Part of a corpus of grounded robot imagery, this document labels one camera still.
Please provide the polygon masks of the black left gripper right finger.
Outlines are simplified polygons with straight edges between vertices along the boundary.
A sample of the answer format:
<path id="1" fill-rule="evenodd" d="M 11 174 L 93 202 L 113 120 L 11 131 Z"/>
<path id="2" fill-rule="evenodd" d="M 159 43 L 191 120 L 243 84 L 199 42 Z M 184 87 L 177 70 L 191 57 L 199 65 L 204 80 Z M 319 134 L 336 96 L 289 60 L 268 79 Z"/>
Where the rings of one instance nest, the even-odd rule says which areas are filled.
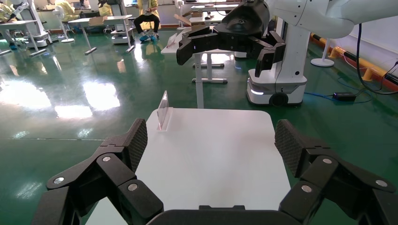
<path id="1" fill-rule="evenodd" d="M 299 224 L 308 224 L 326 199 L 360 225 L 397 224 L 397 188 L 388 180 L 343 160 L 288 120 L 276 125 L 275 146 L 298 179 L 279 210 Z"/>

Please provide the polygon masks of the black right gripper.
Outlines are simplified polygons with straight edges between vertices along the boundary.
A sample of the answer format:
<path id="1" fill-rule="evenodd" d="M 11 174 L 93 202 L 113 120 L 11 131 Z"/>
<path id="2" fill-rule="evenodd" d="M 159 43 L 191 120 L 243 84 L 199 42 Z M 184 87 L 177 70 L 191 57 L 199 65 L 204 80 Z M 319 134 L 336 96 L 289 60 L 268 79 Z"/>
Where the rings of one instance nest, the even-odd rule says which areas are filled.
<path id="1" fill-rule="evenodd" d="M 195 53 L 214 49 L 246 53 L 256 58 L 255 77 L 283 60 L 285 41 L 276 31 L 263 37 L 270 21 L 269 8 L 263 0 L 244 0 L 214 27 L 186 32 L 176 51 L 178 65 L 185 64 Z M 250 37 L 254 38 L 254 47 Z"/>

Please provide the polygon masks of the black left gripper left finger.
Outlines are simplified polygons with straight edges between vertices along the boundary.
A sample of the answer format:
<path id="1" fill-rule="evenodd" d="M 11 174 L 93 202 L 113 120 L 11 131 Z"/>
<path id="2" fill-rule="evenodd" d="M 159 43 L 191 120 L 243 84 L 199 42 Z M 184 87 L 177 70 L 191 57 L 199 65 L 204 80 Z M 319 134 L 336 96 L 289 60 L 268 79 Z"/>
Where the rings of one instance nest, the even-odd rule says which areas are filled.
<path id="1" fill-rule="evenodd" d="M 136 119 L 125 134 L 106 138 L 89 158 L 48 180 L 31 223 L 79 225 L 107 198 L 127 224 L 147 224 L 164 211 L 163 202 L 136 175 L 147 141 L 144 119 Z"/>

